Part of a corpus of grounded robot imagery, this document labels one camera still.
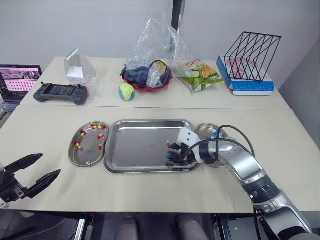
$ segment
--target chip bag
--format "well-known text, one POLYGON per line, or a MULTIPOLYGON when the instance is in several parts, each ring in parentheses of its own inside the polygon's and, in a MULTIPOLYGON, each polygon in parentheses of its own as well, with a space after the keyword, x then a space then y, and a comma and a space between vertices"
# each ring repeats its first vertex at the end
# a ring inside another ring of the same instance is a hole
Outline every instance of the chip bag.
POLYGON ((180 76, 193 92, 200 92, 214 84, 224 82, 224 79, 211 67, 200 60, 193 60, 177 66, 173 72, 180 76))

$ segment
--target laptop screen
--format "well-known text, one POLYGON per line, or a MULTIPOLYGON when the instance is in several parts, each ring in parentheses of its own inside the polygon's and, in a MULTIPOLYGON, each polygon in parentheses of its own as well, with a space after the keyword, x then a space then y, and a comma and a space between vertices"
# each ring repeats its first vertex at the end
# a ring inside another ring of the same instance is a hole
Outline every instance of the laptop screen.
POLYGON ((5 102, 21 102, 36 84, 40 66, 0 65, 0 93, 5 102))

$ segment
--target metal tray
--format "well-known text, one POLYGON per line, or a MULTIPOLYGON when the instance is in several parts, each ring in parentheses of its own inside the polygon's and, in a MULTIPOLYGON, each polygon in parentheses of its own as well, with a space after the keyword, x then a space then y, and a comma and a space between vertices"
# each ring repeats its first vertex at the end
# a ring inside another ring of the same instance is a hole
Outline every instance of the metal tray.
POLYGON ((94 121, 80 127, 73 136, 69 146, 68 156, 70 162, 78 167, 89 167, 99 162, 105 155, 105 145, 108 134, 109 127, 103 122, 94 121), (104 125, 106 128, 101 129, 97 127, 92 129, 91 125, 104 125), (81 136, 82 131, 85 131, 86 135, 81 136), (103 134, 104 137, 98 139, 97 136, 100 134, 103 134), (78 149, 75 144, 76 142, 80 144, 83 151, 78 149))
POLYGON ((193 162, 186 166, 169 166, 167 141, 178 140, 181 128, 194 131, 183 119, 121 120, 110 130, 104 166, 112 173, 188 172, 198 168, 193 162))

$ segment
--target black wire rack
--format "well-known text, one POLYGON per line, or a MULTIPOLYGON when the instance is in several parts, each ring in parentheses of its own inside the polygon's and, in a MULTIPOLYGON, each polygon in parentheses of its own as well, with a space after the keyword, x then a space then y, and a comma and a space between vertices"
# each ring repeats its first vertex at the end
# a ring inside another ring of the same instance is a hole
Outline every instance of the black wire rack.
POLYGON ((231 79, 265 80, 281 36, 244 31, 224 55, 231 79))

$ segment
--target laptop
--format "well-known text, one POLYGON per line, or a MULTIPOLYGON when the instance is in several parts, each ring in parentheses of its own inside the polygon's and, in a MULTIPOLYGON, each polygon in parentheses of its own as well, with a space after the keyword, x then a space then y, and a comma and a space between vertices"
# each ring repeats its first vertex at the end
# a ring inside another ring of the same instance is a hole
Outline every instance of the laptop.
POLYGON ((41 75, 38 65, 0 65, 2 109, 12 113, 41 75))

